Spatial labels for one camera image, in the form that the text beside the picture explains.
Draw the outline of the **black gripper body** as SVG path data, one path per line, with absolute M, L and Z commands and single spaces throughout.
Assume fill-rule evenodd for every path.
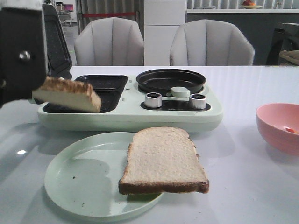
M 0 105 L 30 99 L 45 82 L 47 54 L 43 9 L 0 11 Z

